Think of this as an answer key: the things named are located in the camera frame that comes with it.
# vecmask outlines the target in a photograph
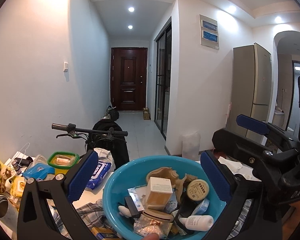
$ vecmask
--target medicine box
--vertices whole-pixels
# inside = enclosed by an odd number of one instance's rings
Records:
[[[166,205],[172,193],[170,179],[150,177],[146,190],[146,203]]]
[[[166,205],[156,205],[156,204],[146,203],[146,208],[152,209],[152,210],[163,211],[165,207],[166,207]]]

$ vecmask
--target finger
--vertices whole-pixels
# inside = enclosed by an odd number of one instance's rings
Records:
[[[156,233],[152,233],[152,234],[147,235],[142,240],[159,240],[159,236]]]

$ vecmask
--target blue plastic basin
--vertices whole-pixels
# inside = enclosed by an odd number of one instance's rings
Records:
[[[210,204],[206,214],[217,220],[226,203],[221,201],[213,189],[207,175],[201,165],[194,161],[176,156],[150,156],[131,161],[120,167],[107,181],[103,191],[103,208],[105,215],[114,229],[125,239],[140,240],[142,237],[133,232],[133,225],[129,219],[119,215],[118,202],[124,203],[124,197],[128,196],[128,188],[146,184],[146,175],[160,167],[172,167],[180,178],[185,173],[197,176],[208,182],[210,191],[207,198]],[[207,232],[195,232],[189,236],[173,236],[170,240],[189,239],[201,240]]]

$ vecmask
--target brown front door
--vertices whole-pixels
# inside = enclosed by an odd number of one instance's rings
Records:
[[[147,48],[111,49],[111,100],[118,111],[146,107]]]

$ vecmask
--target wet wipes package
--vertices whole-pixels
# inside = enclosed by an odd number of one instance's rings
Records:
[[[98,187],[103,181],[105,175],[110,170],[110,167],[111,163],[99,161],[99,164],[93,172],[91,179],[88,181],[87,188],[95,189],[96,187]]]

